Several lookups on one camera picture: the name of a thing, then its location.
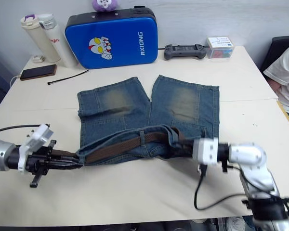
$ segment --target person's arm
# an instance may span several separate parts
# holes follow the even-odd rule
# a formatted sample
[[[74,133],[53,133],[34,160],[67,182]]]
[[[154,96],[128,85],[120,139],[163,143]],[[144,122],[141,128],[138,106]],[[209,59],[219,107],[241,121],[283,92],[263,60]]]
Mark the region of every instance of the person's arm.
[[[272,88],[273,91],[276,91],[281,86],[280,83],[277,83],[276,81],[274,81],[274,80],[272,80],[270,78],[267,80],[267,82],[268,82],[268,84],[270,85],[270,87]]]

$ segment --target smartphone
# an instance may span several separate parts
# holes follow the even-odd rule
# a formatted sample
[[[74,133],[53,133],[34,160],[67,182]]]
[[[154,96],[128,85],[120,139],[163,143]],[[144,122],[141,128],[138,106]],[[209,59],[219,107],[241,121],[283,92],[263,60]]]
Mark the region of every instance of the smartphone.
[[[56,64],[27,69],[22,72],[20,80],[29,80],[33,78],[54,76],[56,74],[56,69],[57,69]]]

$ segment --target belt loop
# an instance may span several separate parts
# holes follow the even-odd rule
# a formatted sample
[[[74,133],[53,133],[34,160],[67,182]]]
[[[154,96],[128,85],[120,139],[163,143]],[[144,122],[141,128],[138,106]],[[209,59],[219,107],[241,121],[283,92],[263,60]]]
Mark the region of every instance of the belt loop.
[[[84,156],[84,155],[79,156],[79,163],[85,165],[85,163],[86,163],[86,156]]]
[[[145,144],[145,132],[144,132],[144,130],[140,130],[139,131],[139,136],[140,136],[140,145],[141,146],[144,146],[144,144]]]

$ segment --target brown belt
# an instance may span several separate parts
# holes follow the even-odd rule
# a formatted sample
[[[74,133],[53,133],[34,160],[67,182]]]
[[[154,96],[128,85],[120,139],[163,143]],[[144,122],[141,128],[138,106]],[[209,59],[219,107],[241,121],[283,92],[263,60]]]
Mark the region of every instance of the brown belt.
[[[172,128],[172,129],[174,129],[178,133],[179,140],[184,139],[183,134],[178,129],[176,128]],[[151,132],[151,133],[147,133],[144,135],[144,143],[150,143],[154,141],[167,143],[168,135],[162,132]],[[119,142],[119,143],[107,146],[105,148],[101,148],[99,150],[96,150],[88,154],[85,158],[85,164],[89,164],[91,162],[102,160],[108,157],[116,156],[128,150],[137,148],[141,145],[142,145],[141,138],[139,136],[139,137],[135,137],[135,138],[123,141],[123,142]],[[67,151],[61,151],[61,150],[55,150],[55,149],[52,151],[52,154],[77,157],[75,153],[70,153]]]

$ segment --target small white box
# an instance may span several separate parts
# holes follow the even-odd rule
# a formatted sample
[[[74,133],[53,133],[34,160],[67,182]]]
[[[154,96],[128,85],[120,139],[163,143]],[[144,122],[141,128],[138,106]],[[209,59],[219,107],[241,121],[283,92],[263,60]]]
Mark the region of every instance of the small white box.
[[[234,45],[228,37],[208,37],[208,58],[229,58],[234,50]]]

